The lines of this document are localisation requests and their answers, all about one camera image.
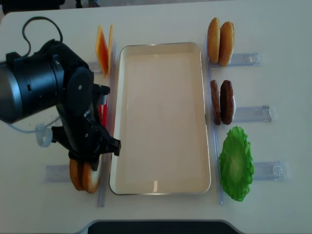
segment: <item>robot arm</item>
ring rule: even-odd
[[[0,63],[0,119],[13,123],[56,106],[63,126],[52,127],[52,141],[95,170],[100,154],[119,155],[121,148],[98,116],[98,101],[109,92],[94,84],[87,63],[61,41],[45,43],[30,57],[9,53]]]

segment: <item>tray rim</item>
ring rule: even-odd
[[[204,115],[205,115],[205,131],[206,131],[206,141],[207,141],[207,151],[208,151],[208,168],[209,168],[209,175],[210,175],[210,180],[209,180],[209,184],[207,186],[207,189],[203,192],[180,192],[180,193],[126,193],[126,194],[119,194],[117,193],[116,191],[114,191],[114,189],[112,188],[112,185],[111,185],[111,174],[112,174],[112,161],[113,161],[113,153],[111,154],[111,162],[110,162],[110,172],[109,172],[109,179],[108,179],[108,185],[109,185],[109,188],[111,190],[111,192],[115,195],[203,195],[205,194],[211,187],[211,180],[212,180],[212,177],[211,177],[211,165],[210,165],[210,154],[209,154],[209,142],[208,142],[208,131],[207,131],[207,111],[206,111],[206,100],[205,100],[205,91],[204,91],[204,77],[203,77],[203,64],[202,64],[202,58],[201,58],[201,55],[202,55],[202,52],[200,50],[200,47],[197,43],[195,42],[172,42],[172,43],[159,43],[159,44],[140,44],[140,45],[126,45],[125,47],[122,48],[122,50],[120,51],[120,54],[119,54],[119,65],[118,65],[118,74],[117,74],[117,77],[118,77],[118,81],[117,81],[117,87],[119,86],[119,72],[120,72],[120,66],[121,66],[121,63],[120,63],[120,58],[121,58],[121,55],[122,55],[122,52],[124,51],[124,49],[128,48],[128,47],[139,47],[139,46],[162,46],[162,45],[178,45],[178,44],[193,44],[197,47],[198,51],[199,51],[199,61],[200,61],[200,75],[201,75],[201,83],[202,83],[202,93],[203,93],[203,107],[204,107]]]

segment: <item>brown patty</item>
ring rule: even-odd
[[[220,90],[221,119],[224,124],[231,124],[234,113],[234,96],[232,83],[223,81]]]
[[[219,91],[216,80],[210,81],[210,87],[211,87],[211,98],[213,99],[213,107],[214,107],[214,123],[216,125],[220,125],[221,117],[220,117]]]

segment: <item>white tray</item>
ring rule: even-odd
[[[205,193],[211,176],[199,47],[125,47],[115,126],[121,152],[112,156],[114,193]]]

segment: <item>plastic holder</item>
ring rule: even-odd
[[[69,165],[49,165],[45,167],[44,182],[69,183]]]
[[[262,53],[245,53],[233,54],[228,67],[231,66],[260,66],[264,62],[264,55]],[[219,63],[211,63],[212,67],[220,67]]]
[[[217,63],[210,63],[208,58],[207,50],[207,36],[205,37],[205,65],[207,72],[207,88],[210,103],[207,103],[209,106],[210,118],[211,118],[211,130],[213,137],[213,150],[215,156],[215,168],[216,168],[216,179],[217,179],[217,190],[219,196],[219,203],[223,204],[224,202],[224,191],[220,183],[220,168],[219,168],[219,149],[218,149],[218,137],[216,125],[213,121],[213,103],[211,99],[211,88],[210,81],[211,72],[210,70],[214,67],[219,67]],[[231,62],[228,66],[259,66],[262,62],[264,56],[262,53],[250,53],[250,54],[233,54]],[[233,122],[271,122],[277,120],[277,111],[274,105],[263,105],[259,107],[237,107],[236,113],[234,115]],[[253,180],[283,180],[290,179],[290,172],[288,163],[286,160],[274,161],[274,162],[254,162],[254,175]]]
[[[263,105],[259,107],[237,107],[233,122],[271,122],[277,120],[276,107]]]
[[[288,162],[286,160],[275,162],[256,162],[254,166],[254,180],[282,180],[290,179]]]

